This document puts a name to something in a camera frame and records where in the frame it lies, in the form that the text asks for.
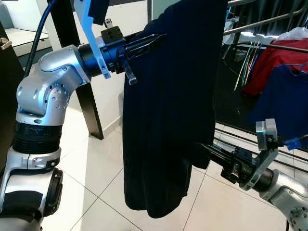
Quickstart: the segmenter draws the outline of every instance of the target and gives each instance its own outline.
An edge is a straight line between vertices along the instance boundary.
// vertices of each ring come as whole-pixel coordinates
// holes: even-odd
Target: white tile floor
[[[250,134],[217,124],[217,128],[256,140]],[[262,201],[254,191],[244,192],[220,176],[221,166],[211,162],[207,170],[194,168],[188,196],[170,215],[148,217],[130,210],[124,202],[122,128],[116,127],[103,141],[89,137],[80,108],[67,111],[62,138],[64,188],[59,210],[45,218],[44,231],[283,231],[284,216]],[[253,143],[216,132],[227,142],[257,151]],[[215,143],[230,149],[221,142]],[[307,158],[308,154],[295,151]],[[277,159],[308,169],[308,164],[287,155]],[[273,163],[308,184],[308,175]]]

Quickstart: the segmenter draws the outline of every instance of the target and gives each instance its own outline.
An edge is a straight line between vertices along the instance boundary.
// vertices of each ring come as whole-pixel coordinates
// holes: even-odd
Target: plastic bag
[[[305,27],[296,27],[289,32],[281,34],[276,40],[302,40],[308,38],[308,29]]]

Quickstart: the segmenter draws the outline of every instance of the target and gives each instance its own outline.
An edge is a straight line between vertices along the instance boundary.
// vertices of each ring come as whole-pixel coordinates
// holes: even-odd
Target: red garment
[[[281,40],[273,45],[308,49],[308,38],[303,40]],[[308,53],[266,48],[260,55],[253,70],[252,81],[243,90],[247,96],[255,96],[262,93],[272,71],[282,64],[308,63]],[[290,66],[292,71],[300,71],[300,66]]]

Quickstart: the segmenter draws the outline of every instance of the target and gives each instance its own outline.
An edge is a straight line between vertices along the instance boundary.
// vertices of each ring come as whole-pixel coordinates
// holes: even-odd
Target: blue connector
[[[302,148],[302,144],[299,138],[294,138],[288,141],[285,141],[284,144],[287,146],[288,150],[293,150],[297,148]]]

